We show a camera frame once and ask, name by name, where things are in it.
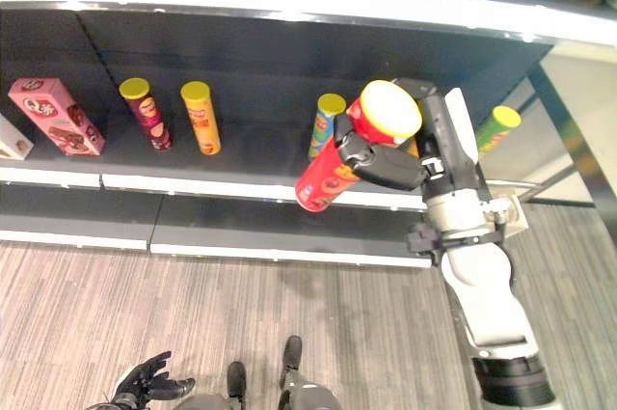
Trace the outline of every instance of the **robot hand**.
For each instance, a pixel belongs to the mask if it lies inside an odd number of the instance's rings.
[[[168,379],[167,371],[158,373],[171,356],[172,352],[163,352],[135,367],[117,386],[112,403],[120,408],[142,410],[151,400],[174,400],[189,394],[195,379],[176,381]]]

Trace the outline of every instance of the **gray floor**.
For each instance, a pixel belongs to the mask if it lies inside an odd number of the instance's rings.
[[[617,255],[593,209],[531,205],[509,240],[566,408],[615,409]],[[198,393],[242,360],[249,409],[276,408],[282,345],[344,408],[469,409],[439,272],[0,245],[0,409],[77,410],[165,349]],[[170,403],[153,409],[170,410]]]

